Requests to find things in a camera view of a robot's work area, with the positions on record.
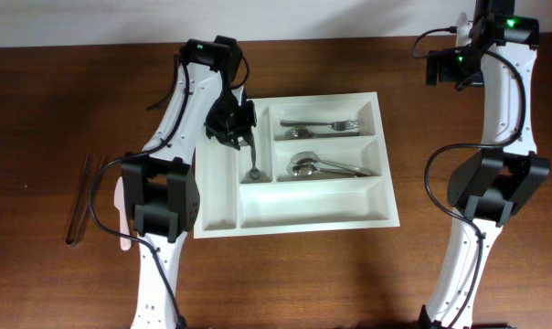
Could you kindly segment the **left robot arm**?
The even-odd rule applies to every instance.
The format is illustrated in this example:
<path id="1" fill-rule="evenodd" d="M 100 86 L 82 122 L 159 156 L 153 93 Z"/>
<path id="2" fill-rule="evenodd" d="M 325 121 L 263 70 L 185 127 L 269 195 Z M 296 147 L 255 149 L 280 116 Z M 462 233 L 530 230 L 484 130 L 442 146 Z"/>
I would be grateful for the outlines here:
<path id="1" fill-rule="evenodd" d="M 175 53 L 170 90 L 154 104 L 165 111 L 153 137 L 122 160 L 123 214 L 140 251 L 134 328 L 184 328 L 176 302 L 181 249 L 200 208 L 193 159 L 197 142 L 239 149 L 252 144 L 254 104 L 235 81 L 247 61 L 236 39 L 188 40 Z"/>

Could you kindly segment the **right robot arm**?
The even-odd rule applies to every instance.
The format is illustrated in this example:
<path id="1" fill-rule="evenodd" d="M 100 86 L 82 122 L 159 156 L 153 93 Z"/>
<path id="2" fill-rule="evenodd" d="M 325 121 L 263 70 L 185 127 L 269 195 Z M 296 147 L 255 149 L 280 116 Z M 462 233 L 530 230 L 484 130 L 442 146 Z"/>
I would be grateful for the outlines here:
<path id="1" fill-rule="evenodd" d="M 452 82 L 456 90 L 484 89 L 483 134 L 479 143 L 454 143 L 432 155 L 471 149 L 451 174 L 447 201 L 432 203 L 451 217 L 451 236 L 437 286 L 423 305 L 419 328 L 470 328 L 474 299 L 494 243 L 546 181 L 550 162 L 538 156 L 531 124 L 531 78 L 539 49 L 539 23 L 515 14 L 514 0 L 484 0 L 472 16 L 447 27 L 452 48 L 424 59 L 426 82 Z"/>

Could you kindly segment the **metal fork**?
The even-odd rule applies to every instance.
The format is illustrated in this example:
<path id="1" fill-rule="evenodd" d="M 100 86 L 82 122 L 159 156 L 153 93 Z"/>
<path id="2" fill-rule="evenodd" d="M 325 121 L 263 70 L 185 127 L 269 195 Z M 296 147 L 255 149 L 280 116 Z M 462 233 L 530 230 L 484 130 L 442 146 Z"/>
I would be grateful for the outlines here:
<path id="1" fill-rule="evenodd" d="M 348 130 L 357 129 L 359 121 L 338 121 L 338 122 L 298 122 L 298 121 L 280 121 L 281 127 L 293 127 L 293 126 L 322 126 L 330 128 L 337 132 L 343 132 Z"/>
<path id="2" fill-rule="evenodd" d="M 314 133 L 308 128 L 292 128 L 284 133 L 285 140 L 303 140 L 303 139 L 323 139 L 323 138 L 337 138 L 337 137 L 356 137 L 359 136 L 358 132 L 349 133 Z"/>

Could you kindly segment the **small teaspoon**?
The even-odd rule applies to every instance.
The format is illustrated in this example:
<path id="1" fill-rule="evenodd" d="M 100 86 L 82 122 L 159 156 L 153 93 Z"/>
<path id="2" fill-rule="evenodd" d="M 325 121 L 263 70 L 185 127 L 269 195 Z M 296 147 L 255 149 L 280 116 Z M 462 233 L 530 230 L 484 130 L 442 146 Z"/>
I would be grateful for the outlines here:
<path id="1" fill-rule="evenodd" d="M 256 146 L 255 146 L 255 139 L 254 139 L 253 131 L 250 131 L 248 133 L 247 143 L 250 147 L 251 164 L 252 164 L 253 167 L 255 167 L 256 166 L 256 160 L 257 160 L 257 152 L 256 152 Z"/>
<path id="2" fill-rule="evenodd" d="M 261 177 L 261 170 L 257 167 L 257 152 L 254 142 L 254 138 L 250 139 L 250 160 L 251 160 L 251 169 L 248 171 L 249 178 L 252 180 L 258 180 Z"/>

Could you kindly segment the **white plastic knife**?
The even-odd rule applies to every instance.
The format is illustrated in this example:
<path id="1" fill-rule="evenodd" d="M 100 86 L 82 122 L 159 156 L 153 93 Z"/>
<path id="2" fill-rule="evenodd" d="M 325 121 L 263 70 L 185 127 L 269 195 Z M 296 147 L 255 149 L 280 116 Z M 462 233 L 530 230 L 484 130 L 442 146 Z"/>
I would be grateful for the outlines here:
<path id="1" fill-rule="evenodd" d="M 113 204 L 119 212 L 119 224 L 120 224 L 119 232 L 123 235 L 130 235 L 128 220 L 125 212 L 124 190 L 123 190 L 123 181 L 121 176 L 118 178 L 116 182 Z M 127 251 L 132 247 L 132 242 L 127 238 L 120 237 L 120 247 L 123 251 Z"/>

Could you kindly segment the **large metal spoon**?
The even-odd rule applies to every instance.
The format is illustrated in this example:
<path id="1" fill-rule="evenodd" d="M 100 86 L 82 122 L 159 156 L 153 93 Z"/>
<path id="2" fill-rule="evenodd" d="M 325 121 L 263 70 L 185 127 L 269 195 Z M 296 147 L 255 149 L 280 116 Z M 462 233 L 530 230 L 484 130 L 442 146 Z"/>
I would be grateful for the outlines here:
<path id="1" fill-rule="evenodd" d="M 324 159 L 320 158 L 314 152 L 301 152 L 301 153 L 298 153 L 298 154 L 294 155 L 291 158 L 291 162 L 293 164 L 296 164 L 296 165 L 306 165 L 306 164 L 309 164 L 309 163 L 313 163 L 313 164 L 314 163 L 321 163 L 321 164 L 324 164 L 324 165 L 330 165 L 330 166 L 333 166 L 333 167 L 337 167 L 337 168 L 340 168 L 340 169 L 351 171 L 351 172 L 354 172 L 354 173 L 359 174 L 359 175 L 371 176 L 373 174 L 373 172 L 371 170 L 369 170 L 367 168 L 364 168 L 364 167 L 351 165 L 351 164 L 343 164 L 343 163 L 339 163 L 339 162 L 335 162 L 335 161 L 324 160 Z"/>
<path id="2" fill-rule="evenodd" d="M 316 175 L 317 173 L 336 174 L 336 175 L 350 175 L 356 177 L 372 176 L 371 173 L 362 173 L 345 169 L 331 169 L 321 168 L 314 164 L 294 164 L 289 163 L 286 168 L 287 172 L 293 176 L 309 176 Z"/>

